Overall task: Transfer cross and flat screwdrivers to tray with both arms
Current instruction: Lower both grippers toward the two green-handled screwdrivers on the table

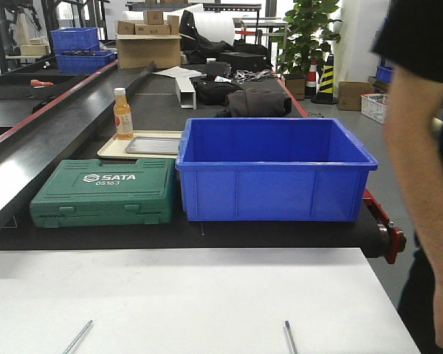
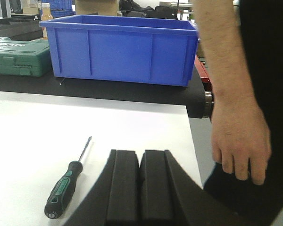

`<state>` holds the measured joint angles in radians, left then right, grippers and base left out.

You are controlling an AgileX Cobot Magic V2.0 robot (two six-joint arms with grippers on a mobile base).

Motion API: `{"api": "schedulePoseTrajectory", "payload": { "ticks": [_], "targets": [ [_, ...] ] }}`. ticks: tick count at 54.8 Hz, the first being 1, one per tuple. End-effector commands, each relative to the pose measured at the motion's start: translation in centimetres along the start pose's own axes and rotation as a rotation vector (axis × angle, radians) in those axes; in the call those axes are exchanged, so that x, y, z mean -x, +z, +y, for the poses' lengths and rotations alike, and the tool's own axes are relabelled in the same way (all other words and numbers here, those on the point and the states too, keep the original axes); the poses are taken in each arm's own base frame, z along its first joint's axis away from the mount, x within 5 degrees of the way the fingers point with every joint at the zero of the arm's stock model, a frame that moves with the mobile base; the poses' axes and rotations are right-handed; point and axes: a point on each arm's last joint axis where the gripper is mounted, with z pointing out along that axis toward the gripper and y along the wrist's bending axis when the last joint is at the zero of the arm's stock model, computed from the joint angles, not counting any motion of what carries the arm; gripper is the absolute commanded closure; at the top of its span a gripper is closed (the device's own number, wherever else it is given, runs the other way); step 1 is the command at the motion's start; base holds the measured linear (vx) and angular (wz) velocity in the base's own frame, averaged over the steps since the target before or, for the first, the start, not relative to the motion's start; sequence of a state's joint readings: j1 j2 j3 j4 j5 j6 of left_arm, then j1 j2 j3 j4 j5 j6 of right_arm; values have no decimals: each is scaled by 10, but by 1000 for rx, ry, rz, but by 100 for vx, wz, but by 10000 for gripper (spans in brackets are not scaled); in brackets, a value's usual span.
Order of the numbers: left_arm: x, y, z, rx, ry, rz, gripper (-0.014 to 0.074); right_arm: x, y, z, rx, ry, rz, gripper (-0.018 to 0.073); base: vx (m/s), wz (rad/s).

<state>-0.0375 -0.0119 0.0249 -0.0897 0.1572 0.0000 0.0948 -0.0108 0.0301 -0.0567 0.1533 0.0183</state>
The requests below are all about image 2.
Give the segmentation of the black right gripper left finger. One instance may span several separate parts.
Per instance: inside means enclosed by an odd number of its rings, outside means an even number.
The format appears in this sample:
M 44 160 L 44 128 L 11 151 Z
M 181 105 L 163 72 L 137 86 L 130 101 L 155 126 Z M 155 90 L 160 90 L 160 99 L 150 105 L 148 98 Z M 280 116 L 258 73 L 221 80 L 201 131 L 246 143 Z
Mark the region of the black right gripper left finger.
M 138 225 L 138 169 L 134 151 L 116 151 L 105 225 Z

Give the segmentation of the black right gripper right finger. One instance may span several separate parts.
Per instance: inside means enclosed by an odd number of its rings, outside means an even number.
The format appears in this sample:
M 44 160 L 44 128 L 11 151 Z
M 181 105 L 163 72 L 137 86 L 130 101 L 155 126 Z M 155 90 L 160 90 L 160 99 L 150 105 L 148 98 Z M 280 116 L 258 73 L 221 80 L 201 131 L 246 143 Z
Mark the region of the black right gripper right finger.
M 178 225 L 167 169 L 168 150 L 146 150 L 140 164 L 140 217 L 143 226 Z

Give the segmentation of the person's bare forearm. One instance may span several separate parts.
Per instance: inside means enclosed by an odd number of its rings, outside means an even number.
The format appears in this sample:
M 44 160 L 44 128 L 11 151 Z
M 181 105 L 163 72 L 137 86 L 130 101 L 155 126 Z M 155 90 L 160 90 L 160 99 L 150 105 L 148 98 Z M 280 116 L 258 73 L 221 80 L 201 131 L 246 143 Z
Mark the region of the person's bare forearm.
M 254 99 L 233 3 L 195 0 L 193 6 L 216 99 Z

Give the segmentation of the person's bare hand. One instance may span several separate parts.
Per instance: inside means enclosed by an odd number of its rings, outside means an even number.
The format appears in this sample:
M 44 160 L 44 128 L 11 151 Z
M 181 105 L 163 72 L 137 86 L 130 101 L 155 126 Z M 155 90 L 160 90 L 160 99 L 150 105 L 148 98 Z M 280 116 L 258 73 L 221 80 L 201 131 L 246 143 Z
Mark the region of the person's bare hand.
M 227 174 L 262 185 L 271 156 L 270 130 L 253 94 L 216 94 L 212 155 Z

